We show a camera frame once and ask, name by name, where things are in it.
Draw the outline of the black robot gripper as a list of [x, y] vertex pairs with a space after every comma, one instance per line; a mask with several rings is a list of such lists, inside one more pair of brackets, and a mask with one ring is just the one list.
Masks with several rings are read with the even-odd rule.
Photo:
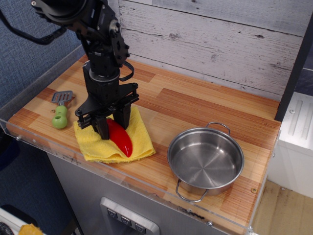
[[80, 128], [92, 125], [94, 131], [103, 140], [109, 139], [109, 129], [106, 117], [113, 115], [114, 120], [125, 130], [129, 126], [131, 104], [139, 100], [138, 84], [128, 83], [120, 85], [133, 77], [134, 67], [125, 62], [131, 73], [120, 77], [120, 68], [114, 68], [113, 74], [100, 76], [91, 70], [91, 63], [83, 65], [83, 74], [88, 93], [86, 101], [75, 111]]

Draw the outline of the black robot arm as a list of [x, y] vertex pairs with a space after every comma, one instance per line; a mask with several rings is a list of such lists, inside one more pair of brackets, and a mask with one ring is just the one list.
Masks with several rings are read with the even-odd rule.
[[3, 14], [0, 19], [14, 34], [40, 45], [48, 45], [66, 30], [76, 33], [88, 61], [83, 66], [87, 100], [75, 111], [81, 129], [92, 126], [103, 140], [110, 138], [107, 117], [127, 129], [131, 104], [139, 99], [137, 83], [123, 83], [131, 72], [120, 76], [120, 68], [134, 71], [126, 60], [130, 54], [120, 32], [120, 23], [106, 0], [33, 0], [35, 12], [60, 28], [42, 38], [35, 38], [10, 25]]

